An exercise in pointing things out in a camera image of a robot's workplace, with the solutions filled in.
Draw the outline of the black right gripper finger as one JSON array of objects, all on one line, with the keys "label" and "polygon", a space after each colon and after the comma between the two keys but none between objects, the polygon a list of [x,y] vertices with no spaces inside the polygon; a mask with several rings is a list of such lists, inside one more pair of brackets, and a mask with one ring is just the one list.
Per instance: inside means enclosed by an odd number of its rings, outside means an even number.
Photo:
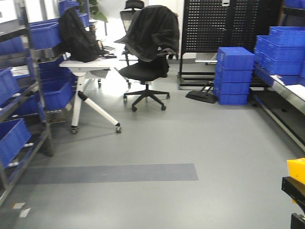
[{"label": "black right gripper finger", "polygon": [[281,190],[305,212],[305,185],[292,177],[283,177]]}]

